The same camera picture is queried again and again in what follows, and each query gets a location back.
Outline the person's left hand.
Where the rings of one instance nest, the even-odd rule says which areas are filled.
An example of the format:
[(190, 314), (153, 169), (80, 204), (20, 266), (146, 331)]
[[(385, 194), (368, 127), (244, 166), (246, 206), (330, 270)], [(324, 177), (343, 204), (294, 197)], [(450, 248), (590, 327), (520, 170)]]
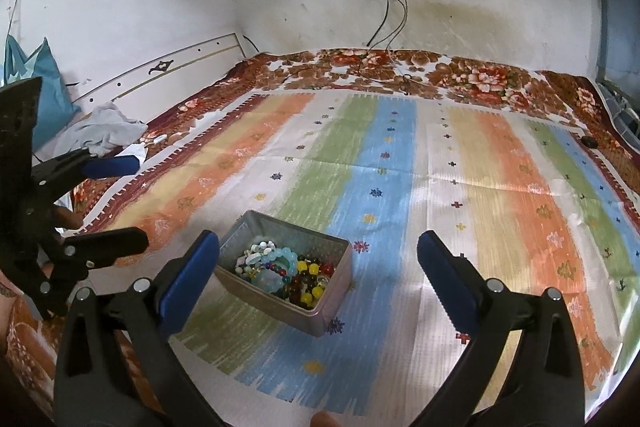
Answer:
[[(60, 239), (58, 229), (79, 230), (84, 224), (84, 217), (81, 213), (69, 210), (64, 206), (53, 205), (48, 212), (48, 220), (44, 225), (40, 225), (38, 232), (46, 232), (48, 237), (53, 237), (57, 241)], [(24, 294), (23, 289), (17, 283), (14, 283), (6, 270), (1, 270), (1, 284), (6, 287), (12, 296), (21, 296)]]

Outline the person's right hand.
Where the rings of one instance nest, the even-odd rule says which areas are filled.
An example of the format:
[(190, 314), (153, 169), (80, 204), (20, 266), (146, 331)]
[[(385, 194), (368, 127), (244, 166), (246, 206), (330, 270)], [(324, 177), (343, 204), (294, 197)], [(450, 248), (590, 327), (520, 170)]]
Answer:
[(310, 427), (342, 427), (341, 423), (327, 411), (319, 411), (310, 419)]

